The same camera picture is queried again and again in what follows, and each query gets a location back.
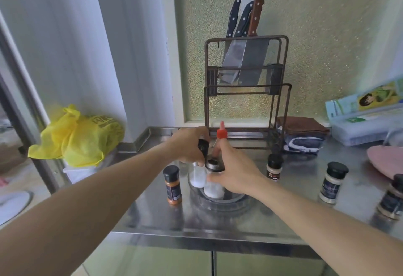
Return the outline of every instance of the brown wooden knife handle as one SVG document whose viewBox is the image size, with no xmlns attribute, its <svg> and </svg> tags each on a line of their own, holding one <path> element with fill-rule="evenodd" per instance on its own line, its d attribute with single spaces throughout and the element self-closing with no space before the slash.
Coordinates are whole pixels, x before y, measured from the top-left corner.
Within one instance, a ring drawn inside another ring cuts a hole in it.
<svg viewBox="0 0 403 276">
<path fill-rule="evenodd" d="M 248 36 L 257 36 L 256 30 L 258 28 L 260 14 L 262 13 L 262 7 L 264 0 L 255 0 L 253 3 L 253 9 L 251 12 L 251 23 L 248 29 Z"/>
</svg>

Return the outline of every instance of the folded cloth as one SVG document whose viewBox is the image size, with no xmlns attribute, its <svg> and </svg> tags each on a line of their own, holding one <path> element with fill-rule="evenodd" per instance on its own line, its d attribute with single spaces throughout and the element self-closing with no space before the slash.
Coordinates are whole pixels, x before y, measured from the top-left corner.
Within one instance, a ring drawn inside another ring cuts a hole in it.
<svg viewBox="0 0 403 276">
<path fill-rule="evenodd" d="M 322 148 L 324 137 L 299 137 L 287 135 L 284 150 L 289 152 L 318 153 Z"/>
<path fill-rule="evenodd" d="M 319 135 L 328 135 L 330 130 L 313 118 L 287 116 L 284 126 L 284 117 L 278 117 L 277 126 L 281 126 L 288 135 L 305 135 L 312 136 L 313 132 Z"/>
</svg>

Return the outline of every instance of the metal rack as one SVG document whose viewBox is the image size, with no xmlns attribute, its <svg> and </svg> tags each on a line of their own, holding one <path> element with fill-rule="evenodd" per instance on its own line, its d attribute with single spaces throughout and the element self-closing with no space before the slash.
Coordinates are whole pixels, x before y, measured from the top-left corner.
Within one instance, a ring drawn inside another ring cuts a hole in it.
<svg viewBox="0 0 403 276">
<path fill-rule="evenodd" d="M 263 66 L 248 66 L 248 67 L 233 67 L 233 66 L 210 66 L 209 65 L 209 54 L 208 48 L 209 44 L 217 42 L 219 45 L 220 42 L 225 41 L 233 41 L 237 39 L 249 40 L 249 39 L 267 39 L 268 44 L 272 40 L 276 40 L 279 42 L 279 48 L 277 51 L 277 61 L 274 64 L 266 64 Z M 228 139 L 236 139 L 232 138 L 231 134 L 234 133 L 248 133 L 247 139 L 249 140 L 261 140 L 265 138 L 268 142 L 273 145 L 279 146 L 280 149 L 281 144 L 284 140 L 284 129 L 279 133 L 276 130 L 276 123 L 277 118 L 279 115 L 279 107 L 280 107 L 280 97 L 283 87 L 287 87 L 287 96 L 286 96 L 286 103 L 284 108 L 284 125 L 287 119 L 287 111 L 290 99 L 290 92 L 292 85 L 289 83 L 283 83 L 284 78 L 284 70 L 285 70 L 285 63 L 287 59 L 287 51 L 288 51 L 288 44 L 289 39 L 285 35 L 266 35 L 266 36 L 256 36 L 256 37 L 242 37 L 242 38 L 212 38 L 208 39 L 204 44 L 204 55 L 205 55 L 205 87 L 204 87 L 204 121 L 205 126 L 209 128 L 210 133 L 214 133 L 217 131 L 218 128 L 210 127 L 210 110 L 209 110 L 209 99 L 210 97 L 217 97 L 219 95 L 270 95 L 272 96 L 271 104 L 270 104 L 270 112 L 269 112 L 269 125 L 268 127 L 263 128 L 242 128 L 242 127 L 230 127 L 226 128 L 229 132 Z M 276 65 L 277 67 L 281 68 L 281 82 L 280 84 L 266 84 L 266 85 L 218 85 L 219 80 L 219 71 L 220 70 L 264 70 L 264 69 L 272 69 L 273 66 Z M 270 88 L 276 88 L 278 94 L 272 95 L 270 94 Z M 219 92 L 219 88 L 264 88 L 265 91 L 263 92 Z M 262 149 L 261 147 L 248 147 L 247 149 Z"/>
</svg>

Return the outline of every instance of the black plastic knife holder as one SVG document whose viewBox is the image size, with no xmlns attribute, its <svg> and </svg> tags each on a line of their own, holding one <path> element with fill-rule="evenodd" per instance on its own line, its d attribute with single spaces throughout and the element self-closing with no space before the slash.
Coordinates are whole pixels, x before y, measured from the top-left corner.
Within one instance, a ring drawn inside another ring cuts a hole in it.
<svg viewBox="0 0 403 276">
<path fill-rule="evenodd" d="M 242 86 L 242 85 L 218 85 L 219 79 L 219 71 L 220 70 L 239 70 L 239 67 L 229 67 L 229 66 L 210 66 L 209 65 L 209 54 L 208 48 L 211 43 L 225 41 L 233 41 L 236 39 L 268 39 L 268 44 L 270 41 L 276 40 L 279 42 L 279 48 L 277 51 L 277 61 L 272 64 L 265 64 L 263 66 L 251 66 L 251 67 L 242 67 L 242 70 L 266 70 L 266 84 L 264 85 L 250 85 L 250 86 Z M 241 132 L 241 133 L 249 133 L 250 137 L 248 139 L 262 139 L 262 135 L 266 137 L 269 145 L 271 145 L 272 151 L 280 151 L 282 148 L 283 140 L 284 140 L 284 130 L 282 129 L 280 132 L 277 131 L 277 118 L 279 116 L 279 107 L 280 107 L 280 97 L 283 87 L 286 87 L 287 95 L 286 102 L 284 107 L 284 122 L 285 125 L 287 120 L 287 111 L 290 100 L 290 92 L 292 85 L 289 83 L 283 83 L 284 79 L 284 70 L 285 63 L 287 59 L 287 51 L 288 51 L 289 39 L 285 35 L 266 35 L 266 36 L 256 36 L 256 37 L 241 37 L 241 38 L 211 38 L 208 39 L 204 44 L 204 61 L 205 61 L 205 87 L 204 87 L 204 123 L 205 126 L 209 128 L 210 133 L 214 133 L 217 131 L 217 127 L 210 126 L 210 110 L 209 110 L 209 99 L 210 97 L 217 97 L 219 95 L 270 95 L 272 96 L 270 110 L 268 114 L 268 127 L 262 128 L 244 128 L 244 127 L 230 127 L 227 128 L 229 132 L 228 139 L 232 139 L 230 137 L 231 132 Z M 263 91 L 256 92 L 230 92 L 226 90 L 225 92 L 219 92 L 219 88 L 262 88 Z M 239 147 L 241 149 L 261 149 L 261 147 Z"/>
</svg>

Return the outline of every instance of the yellow plastic bag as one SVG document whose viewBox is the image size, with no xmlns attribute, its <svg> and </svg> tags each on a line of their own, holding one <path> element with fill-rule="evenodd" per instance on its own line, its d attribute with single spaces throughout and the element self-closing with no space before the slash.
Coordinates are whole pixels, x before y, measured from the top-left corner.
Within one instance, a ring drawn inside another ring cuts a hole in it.
<svg viewBox="0 0 403 276">
<path fill-rule="evenodd" d="M 74 105 L 41 133 L 41 144 L 32 145 L 28 157 L 64 158 L 73 167 L 98 165 L 124 136 L 123 127 L 107 116 L 84 116 Z"/>
</svg>

